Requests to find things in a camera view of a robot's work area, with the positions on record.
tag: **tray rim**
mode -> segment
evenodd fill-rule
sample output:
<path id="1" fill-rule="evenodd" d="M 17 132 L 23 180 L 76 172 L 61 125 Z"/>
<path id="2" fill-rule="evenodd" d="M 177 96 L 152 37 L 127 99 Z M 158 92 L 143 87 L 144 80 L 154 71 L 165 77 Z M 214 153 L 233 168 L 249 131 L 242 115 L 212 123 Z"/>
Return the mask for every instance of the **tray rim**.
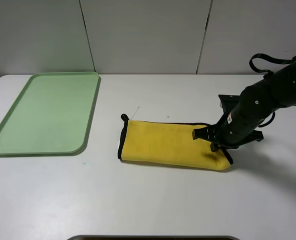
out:
<path id="1" fill-rule="evenodd" d="M 2 128 L 4 127 L 4 124 L 7 122 L 8 117 L 10 117 L 9 115 L 11 115 L 13 113 L 13 111 L 15 110 L 16 106 L 18 105 L 19 101 L 21 100 L 22 96 L 24 96 L 24 93 L 29 88 L 29 86 L 30 86 L 31 82 L 33 81 L 33 79 L 35 79 L 38 76 L 43 76 L 43 75 L 59 75 L 59 74 L 64 74 L 64 75 L 68 75 L 68 74 L 93 74 L 93 75 L 95 75 L 97 77 L 97 79 L 96 79 L 96 81 L 97 81 L 96 90 L 95 90 L 94 95 L 93 95 L 92 104 L 91 104 L 90 113 L 89 113 L 89 118 L 88 118 L 88 122 L 87 122 L 87 126 L 86 126 L 86 134 L 84 135 L 84 139 L 82 141 L 82 144 L 77 149 L 75 149 L 73 151 L 16 152 L 16 153 L 6 152 L 6 153 L 0 153 L 0 156 L 5 156 L 5 157 L 27 156 L 27 157 L 30 157 L 30 156 L 70 155 L 70 154 L 76 153 L 77 151 L 82 149 L 82 147 L 84 146 L 84 144 L 86 143 L 86 140 L 88 138 L 87 132 L 90 130 L 89 126 L 91 124 L 91 122 L 90 122 L 91 114 L 92 114 L 92 111 L 94 110 L 94 105 L 95 105 L 94 100 L 96 99 L 96 96 L 97 96 L 98 90 L 99 90 L 98 86 L 99 86 L 99 81 L 100 81 L 100 75 L 95 71 L 40 72 L 40 73 L 33 74 L 32 76 L 29 77 L 29 80 L 24 85 L 24 87 L 20 91 L 19 95 L 17 96 L 15 101 L 12 103 L 9 110 L 7 111 L 5 116 L 3 117 L 2 121 L 0 122 L 0 132 L 1 132 Z"/>

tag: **panel seam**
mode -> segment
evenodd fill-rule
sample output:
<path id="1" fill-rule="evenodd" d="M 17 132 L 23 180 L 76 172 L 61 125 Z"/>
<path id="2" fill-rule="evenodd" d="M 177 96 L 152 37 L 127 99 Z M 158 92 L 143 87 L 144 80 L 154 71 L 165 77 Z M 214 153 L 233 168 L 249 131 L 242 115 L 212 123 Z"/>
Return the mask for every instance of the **panel seam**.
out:
<path id="1" fill-rule="evenodd" d="M 213 3 L 213 0 L 211 0 L 211 2 L 210 2 L 207 22 L 206 22 L 206 26 L 204 28 L 203 40 L 202 40 L 202 44 L 201 44 L 201 49 L 200 49 L 200 55 L 199 55 L 199 60 L 198 60 L 198 64 L 197 64 L 196 74 L 198 74 L 198 71 L 199 71 L 199 65 L 200 65 L 200 61 L 201 61 L 201 55 L 202 55 L 202 51 L 203 51 L 204 41 L 206 39 L 206 34 L 207 34 L 207 29 L 208 29 L 208 24 L 209 24 L 211 9 L 212 9 L 212 3 Z"/>
<path id="2" fill-rule="evenodd" d="M 90 46 L 90 41 L 89 41 L 89 35 L 88 35 L 88 31 L 87 31 L 87 25 L 86 25 L 86 21 L 84 20 L 84 14 L 83 14 L 83 10 L 82 10 L 81 0 L 79 0 L 79 5 L 80 5 L 81 14 L 82 14 L 84 29 L 86 31 L 86 36 L 87 36 L 88 46 L 89 46 L 89 50 L 90 50 L 90 55 L 91 55 L 91 61 L 92 61 L 93 70 L 96 72 L 96 68 L 94 66 L 94 61 L 93 61 L 92 50 L 91 50 L 91 46 Z"/>

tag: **black strap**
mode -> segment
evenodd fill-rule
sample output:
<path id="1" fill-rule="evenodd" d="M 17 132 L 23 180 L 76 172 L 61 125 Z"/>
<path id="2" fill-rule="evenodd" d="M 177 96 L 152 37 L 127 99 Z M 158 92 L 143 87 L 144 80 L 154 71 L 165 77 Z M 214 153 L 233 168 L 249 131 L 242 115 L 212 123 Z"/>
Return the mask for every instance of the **black strap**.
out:
<path id="1" fill-rule="evenodd" d="M 126 114 L 122 114 L 121 115 L 121 119 L 124 121 L 124 122 L 127 122 L 129 120 L 128 116 Z"/>
<path id="2" fill-rule="evenodd" d="M 265 126 L 268 126 L 270 123 L 272 123 L 272 121 L 274 120 L 275 117 L 276 117 L 276 113 L 273 112 L 270 120 L 264 124 L 259 125 L 258 128 L 263 128 Z"/>
<path id="3" fill-rule="evenodd" d="M 264 78 L 265 78 L 267 76 L 272 75 L 273 71 L 268 70 L 268 69 L 264 69 L 264 70 L 258 69 L 253 64 L 253 62 L 252 62 L 253 59 L 263 59 L 263 60 L 266 60 L 266 61 L 268 61 L 270 63 L 273 63 L 273 64 L 291 64 L 291 63 L 296 61 L 296 56 L 294 56 L 291 60 L 286 60 L 286 59 L 274 58 L 274 57 L 271 57 L 271 56 L 269 56 L 267 54 L 264 54 L 264 53 L 257 53 L 255 55 L 253 55 L 252 58 L 249 61 L 249 65 L 250 65 L 251 69 L 254 70 L 256 73 L 259 73 L 259 74 L 266 72 L 267 74 L 264 76 Z"/>

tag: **black cloth trim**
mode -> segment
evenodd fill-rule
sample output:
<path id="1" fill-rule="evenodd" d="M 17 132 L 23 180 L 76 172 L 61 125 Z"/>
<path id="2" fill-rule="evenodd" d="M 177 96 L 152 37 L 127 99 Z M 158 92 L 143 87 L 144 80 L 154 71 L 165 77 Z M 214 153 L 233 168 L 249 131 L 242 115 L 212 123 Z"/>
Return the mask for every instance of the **black cloth trim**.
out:
<path id="1" fill-rule="evenodd" d="M 122 114 L 121 115 L 121 119 L 124 121 L 124 126 L 123 126 L 123 129 L 121 131 L 121 136 L 120 136 L 120 144 L 119 144 L 119 149 L 118 149 L 118 159 L 122 160 L 121 159 L 121 155 L 122 155 L 122 149 L 123 149 L 123 146 L 124 146 L 124 142 L 126 140 L 126 135 L 127 135 L 127 129 L 128 129 L 128 121 L 129 121 L 129 118 L 126 114 Z M 181 125 L 205 125 L 205 126 L 210 126 L 210 124 L 207 124 L 207 123 L 204 123 L 204 122 L 195 122 L 195 123 L 182 123 L 182 122 L 153 122 L 153 121 L 143 121 L 143 122 L 146 122 L 146 123 L 153 123 L 153 124 L 181 124 Z M 230 163 L 230 165 L 233 164 L 233 159 L 232 157 L 230 156 L 230 154 L 228 153 L 228 151 L 224 148 L 221 148 L 224 156 L 227 158 L 228 162 Z"/>

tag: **white wall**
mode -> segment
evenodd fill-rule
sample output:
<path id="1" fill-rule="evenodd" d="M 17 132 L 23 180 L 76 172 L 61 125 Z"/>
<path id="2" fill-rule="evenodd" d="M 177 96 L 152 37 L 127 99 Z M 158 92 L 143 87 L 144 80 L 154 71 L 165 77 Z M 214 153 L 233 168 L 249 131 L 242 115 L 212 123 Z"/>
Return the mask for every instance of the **white wall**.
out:
<path id="1" fill-rule="evenodd" d="M 0 76 L 93 70 L 78 0 L 0 0 Z"/>
<path id="2" fill-rule="evenodd" d="M 296 0 L 81 0 L 100 74 L 247 74 L 296 55 Z M 256 60 L 260 68 L 278 65 Z M 78 0 L 0 0 L 0 76 L 93 71 Z"/>
<path id="3" fill-rule="evenodd" d="M 100 74 L 195 74 L 210 0 L 81 0 Z"/>
<path id="4" fill-rule="evenodd" d="M 250 58 L 296 55 L 296 0 L 214 0 L 199 74 L 252 74 Z M 255 60 L 264 69 L 279 65 Z"/>

